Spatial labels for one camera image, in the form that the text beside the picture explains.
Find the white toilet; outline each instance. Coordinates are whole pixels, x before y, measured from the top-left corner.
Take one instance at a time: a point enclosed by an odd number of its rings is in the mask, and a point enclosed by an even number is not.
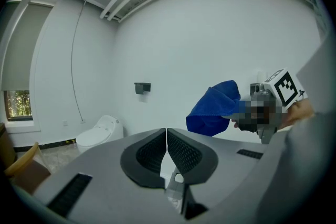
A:
[[[121,122],[111,116],[104,115],[90,130],[77,136],[76,143],[80,153],[105,142],[123,138]]]

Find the floor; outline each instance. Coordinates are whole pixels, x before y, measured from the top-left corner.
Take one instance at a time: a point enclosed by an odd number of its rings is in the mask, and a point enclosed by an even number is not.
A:
[[[65,146],[47,148],[46,150],[41,150],[45,163],[49,166],[50,172],[54,174],[62,167],[66,166],[72,160],[79,156],[79,151],[77,149],[77,144],[69,144]],[[18,152],[17,158],[24,155],[25,152]],[[34,160],[45,166],[42,158],[39,155],[34,156]]]

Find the chair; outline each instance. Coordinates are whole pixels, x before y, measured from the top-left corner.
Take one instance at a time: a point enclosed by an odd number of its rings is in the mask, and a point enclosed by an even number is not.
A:
[[[42,152],[35,144],[15,163],[4,170],[5,175],[12,184],[21,187],[30,194],[33,194],[36,188],[50,175],[49,167],[43,166],[33,160],[35,154],[40,155],[45,163]]]

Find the toilet paper holder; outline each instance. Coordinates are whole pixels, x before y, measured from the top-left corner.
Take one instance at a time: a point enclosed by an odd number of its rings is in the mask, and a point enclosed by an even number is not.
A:
[[[135,93],[143,94],[143,92],[151,91],[151,84],[145,82],[135,82]]]

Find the blue towel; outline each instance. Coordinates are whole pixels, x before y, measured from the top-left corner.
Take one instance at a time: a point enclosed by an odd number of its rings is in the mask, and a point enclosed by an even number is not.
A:
[[[233,80],[209,87],[186,117],[188,131],[207,136],[225,131],[230,120],[221,116],[238,112],[239,101],[238,86]]]

